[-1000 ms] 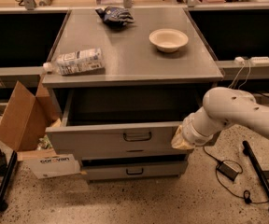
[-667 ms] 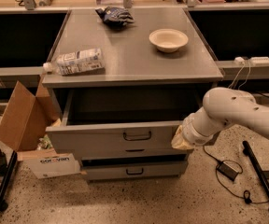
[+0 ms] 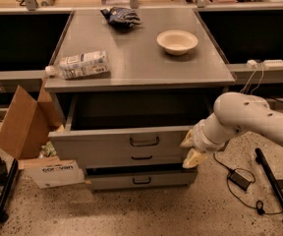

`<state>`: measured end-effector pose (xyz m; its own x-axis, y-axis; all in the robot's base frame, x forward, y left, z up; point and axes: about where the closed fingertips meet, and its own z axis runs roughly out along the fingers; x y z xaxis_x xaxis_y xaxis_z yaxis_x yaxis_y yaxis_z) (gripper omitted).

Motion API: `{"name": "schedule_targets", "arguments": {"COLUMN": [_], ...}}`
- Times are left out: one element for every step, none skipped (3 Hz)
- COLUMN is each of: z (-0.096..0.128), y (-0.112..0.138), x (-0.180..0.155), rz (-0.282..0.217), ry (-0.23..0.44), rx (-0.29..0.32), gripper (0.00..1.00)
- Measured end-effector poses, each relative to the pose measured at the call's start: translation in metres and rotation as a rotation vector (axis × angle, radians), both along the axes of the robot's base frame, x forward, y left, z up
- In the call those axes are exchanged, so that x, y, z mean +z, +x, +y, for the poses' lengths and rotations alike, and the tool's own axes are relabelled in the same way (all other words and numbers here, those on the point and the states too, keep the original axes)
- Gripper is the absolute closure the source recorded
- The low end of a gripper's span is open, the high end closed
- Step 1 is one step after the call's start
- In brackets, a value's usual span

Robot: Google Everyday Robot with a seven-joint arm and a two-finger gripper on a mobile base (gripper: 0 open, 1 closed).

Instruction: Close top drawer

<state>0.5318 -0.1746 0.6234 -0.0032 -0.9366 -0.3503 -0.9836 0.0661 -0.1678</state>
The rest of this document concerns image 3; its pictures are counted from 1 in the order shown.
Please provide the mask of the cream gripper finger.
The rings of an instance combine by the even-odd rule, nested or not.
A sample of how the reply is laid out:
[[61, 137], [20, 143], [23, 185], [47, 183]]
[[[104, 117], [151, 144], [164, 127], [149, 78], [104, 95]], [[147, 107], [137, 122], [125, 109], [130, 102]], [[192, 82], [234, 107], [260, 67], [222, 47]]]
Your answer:
[[189, 130], [187, 135], [183, 138], [180, 143], [181, 148], [192, 148], [194, 146], [193, 142], [193, 131]]
[[183, 162], [186, 169], [194, 168], [208, 159], [208, 156], [198, 149], [191, 148]]

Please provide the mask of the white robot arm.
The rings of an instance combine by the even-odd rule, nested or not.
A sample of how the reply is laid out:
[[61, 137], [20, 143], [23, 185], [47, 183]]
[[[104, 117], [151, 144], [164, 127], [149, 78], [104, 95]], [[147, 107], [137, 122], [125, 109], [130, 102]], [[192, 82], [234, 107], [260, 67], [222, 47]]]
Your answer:
[[271, 110], [268, 102], [259, 96], [239, 92], [221, 94], [214, 102], [213, 113], [196, 123], [181, 141], [181, 148], [190, 148], [183, 167], [198, 166], [207, 159], [206, 152], [222, 150], [227, 142], [247, 131], [283, 147], [283, 113]]

